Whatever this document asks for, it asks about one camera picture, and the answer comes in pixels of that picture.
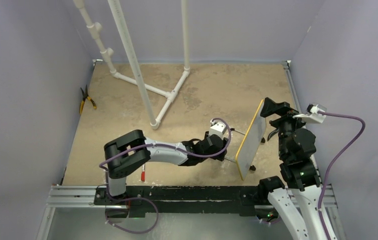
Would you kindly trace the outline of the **yellow-framed whiteboard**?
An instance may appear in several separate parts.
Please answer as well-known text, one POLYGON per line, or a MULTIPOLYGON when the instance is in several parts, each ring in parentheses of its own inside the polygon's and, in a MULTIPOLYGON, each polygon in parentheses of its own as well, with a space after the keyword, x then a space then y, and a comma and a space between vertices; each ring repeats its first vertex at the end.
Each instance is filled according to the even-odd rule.
POLYGON ((242 181, 244 181, 247 177, 266 132, 266 119, 260 116, 263 106, 264 99, 260 101, 254 117, 252 118, 235 154, 235 162, 242 181))

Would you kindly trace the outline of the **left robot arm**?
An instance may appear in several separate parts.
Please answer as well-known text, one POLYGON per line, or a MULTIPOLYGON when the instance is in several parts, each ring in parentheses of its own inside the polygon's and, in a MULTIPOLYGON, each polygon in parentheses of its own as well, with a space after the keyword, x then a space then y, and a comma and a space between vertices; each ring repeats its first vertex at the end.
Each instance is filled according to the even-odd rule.
POLYGON ((147 162, 192 167, 206 159, 223 161, 229 138, 206 131, 203 139, 193 138, 178 143, 154 141, 140 129, 133 130, 104 145, 106 197, 113 204, 126 198, 126 178, 147 162))

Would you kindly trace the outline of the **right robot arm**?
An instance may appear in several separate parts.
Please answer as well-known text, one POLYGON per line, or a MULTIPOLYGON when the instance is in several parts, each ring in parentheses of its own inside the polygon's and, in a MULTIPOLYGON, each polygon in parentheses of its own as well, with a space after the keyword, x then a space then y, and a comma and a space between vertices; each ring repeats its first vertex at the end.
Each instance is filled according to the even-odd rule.
POLYGON ((321 179, 312 160, 317 151, 316 136, 306 124, 321 124, 326 108, 310 104, 300 113, 287 102, 265 98, 260 116, 270 121, 278 136, 278 156, 281 177, 260 180, 258 199, 271 203, 295 240, 336 240, 330 218, 324 207, 326 183, 321 179))

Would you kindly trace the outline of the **red whiteboard marker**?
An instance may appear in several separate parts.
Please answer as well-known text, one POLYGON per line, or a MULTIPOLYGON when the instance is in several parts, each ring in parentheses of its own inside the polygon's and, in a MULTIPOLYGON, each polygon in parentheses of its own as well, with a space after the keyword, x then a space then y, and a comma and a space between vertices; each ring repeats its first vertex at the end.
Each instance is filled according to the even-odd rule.
POLYGON ((146 164, 142 166, 142 172, 141 172, 141 181, 145 182, 145 173, 146 173, 146 164))

